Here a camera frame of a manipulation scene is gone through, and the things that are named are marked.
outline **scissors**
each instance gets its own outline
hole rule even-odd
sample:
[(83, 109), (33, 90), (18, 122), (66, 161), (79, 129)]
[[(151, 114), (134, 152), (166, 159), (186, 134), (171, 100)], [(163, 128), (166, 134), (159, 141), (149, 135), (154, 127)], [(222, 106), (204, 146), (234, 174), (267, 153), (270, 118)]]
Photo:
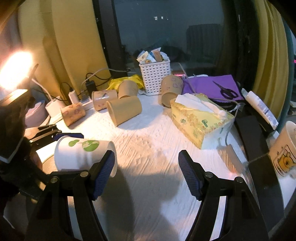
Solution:
[(220, 93), (225, 99), (232, 100), (239, 97), (239, 95), (234, 90), (226, 89), (221, 85), (217, 84), (215, 81), (213, 82), (221, 89)]

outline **kraft paper cup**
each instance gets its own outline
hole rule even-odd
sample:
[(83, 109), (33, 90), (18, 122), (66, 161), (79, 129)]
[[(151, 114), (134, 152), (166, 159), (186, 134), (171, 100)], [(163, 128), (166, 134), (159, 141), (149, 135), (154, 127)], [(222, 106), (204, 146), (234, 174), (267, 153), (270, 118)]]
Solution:
[(137, 96), (107, 101), (107, 109), (115, 126), (133, 118), (142, 112), (142, 105)]
[(175, 75), (168, 75), (161, 82), (161, 102), (170, 108), (170, 100), (182, 94), (183, 80)]
[(81, 103), (72, 104), (61, 109), (66, 126), (85, 116), (85, 110)]
[(125, 80), (119, 85), (118, 98), (137, 96), (138, 90), (138, 85), (134, 81)]
[(116, 90), (93, 91), (91, 94), (94, 108), (96, 111), (106, 109), (106, 102), (117, 99)]

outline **tipped over paper cup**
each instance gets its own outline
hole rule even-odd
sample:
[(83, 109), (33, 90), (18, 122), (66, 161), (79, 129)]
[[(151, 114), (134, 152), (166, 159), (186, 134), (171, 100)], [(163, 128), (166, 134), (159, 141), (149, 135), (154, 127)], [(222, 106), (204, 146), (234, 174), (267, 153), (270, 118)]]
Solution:
[(61, 109), (66, 126), (73, 124), (85, 116), (85, 110), (81, 103), (72, 104)]
[(115, 126), (120, 125), (142, 112), (142, 105), (137, 96), (107, 101), (106, 104)]
[(59, 171), (89, 170), (94, 163), (101, 161), (107, 150), (115, 154), (115, 164), (110, 174), (114, 177), (117, 171), (117, 156), (111, 141), (63, 136), (54, 150), (54, 161)]
[(134, 81), (125, 80), (119, 85), (118, 98), (125, 98), (129, 96), (138, 95), (138, 85)]
[(93, 91), (91, 99), (93, 100), (96, 111), (106, 109), (106, 102), (117, 99), (116, 90)]
[(183, 80), (175, 75), (168, 75), (161, 82), (161, 102), (170, 108), (170, 100), (182, 94)]

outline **metal screw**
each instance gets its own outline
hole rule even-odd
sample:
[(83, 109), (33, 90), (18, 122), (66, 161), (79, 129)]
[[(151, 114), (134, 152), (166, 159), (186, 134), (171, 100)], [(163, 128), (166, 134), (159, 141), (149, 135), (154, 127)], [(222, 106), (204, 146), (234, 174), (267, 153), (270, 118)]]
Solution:
[(205, 172), (205, 176), (206, 177), (209, 177), (209, 178), (211, 178), (211, 177), (213, 177), (213, 173), (212, 172)]
[(56, 183), (57, 182), (57, 177), (53, 177), (52, 179), (50, 179), (51, 183)]
[(87, 177), (88, 175), (89, 175), (88, 172), (82, 172), (82, 173), (80, 173), (80, 176), (81, 176), (81, 177)]
[(237, 177), (236, 180), (237, 180), (238, 183), (243, 183), (244, 182), (244, 179), (242, 177)]

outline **yellow tissue box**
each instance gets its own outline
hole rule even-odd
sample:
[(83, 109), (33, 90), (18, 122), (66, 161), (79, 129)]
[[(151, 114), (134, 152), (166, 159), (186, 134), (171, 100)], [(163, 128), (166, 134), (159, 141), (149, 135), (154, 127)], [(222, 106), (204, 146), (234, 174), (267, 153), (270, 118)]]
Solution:
[[(196, 94), (200, 100), (210, 102), (220, 110), (224, 110), (210, 101), (204, 94)], [(234, 116), (227, 112), (227, 117), (220, 120), (210, 112), (204, 112), (176, 103), (176, 99), (170, 101), (172, 107), (173, 123), (176, 127), (199, 149), (210, 145), (213, 139), (218, 139), (227, 133), (234, 121)]]

